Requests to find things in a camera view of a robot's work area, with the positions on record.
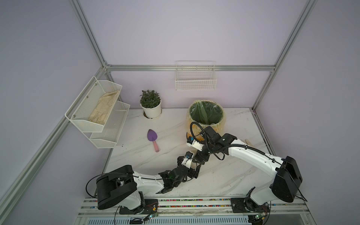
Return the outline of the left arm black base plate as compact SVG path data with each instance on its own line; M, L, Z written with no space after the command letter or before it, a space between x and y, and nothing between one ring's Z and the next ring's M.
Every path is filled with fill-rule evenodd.
M153 208L158 208L158 199L145 199L144 202L137 208L129 210L127 207L121 206L119 215L136 215L136 214L149 214Z

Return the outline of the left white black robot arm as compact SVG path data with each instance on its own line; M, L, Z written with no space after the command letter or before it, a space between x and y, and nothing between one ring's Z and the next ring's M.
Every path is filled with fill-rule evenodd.
M97 208L105 210L120 204L129 210L143 209L145 194L166 194L180 184L196 179L201 164L187 155L178 157L178 166L157 175L141 174L131 165L122 166L96 179Z

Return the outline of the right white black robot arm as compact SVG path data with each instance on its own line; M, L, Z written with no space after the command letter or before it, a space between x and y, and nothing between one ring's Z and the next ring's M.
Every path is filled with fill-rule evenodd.
M204 165L210 155L222 153L224 156L236 157L255 166L271 178L270 182L253 187L243 199L244 208L249 212L273 200L292 203L299 194L303 179L294 158L267 154L229 133L221 136L210 126L199 135L202 140L198 140L197 136L187 136L187 145L197 150L192 156L194 163Z

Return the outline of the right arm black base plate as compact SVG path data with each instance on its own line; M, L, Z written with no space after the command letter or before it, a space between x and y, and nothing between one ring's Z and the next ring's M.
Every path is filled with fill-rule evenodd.
M265 212L270 211L270 207L267 203L263 205L256 204L250 198L231 198L231 207L233 213L255 213L255 212Z

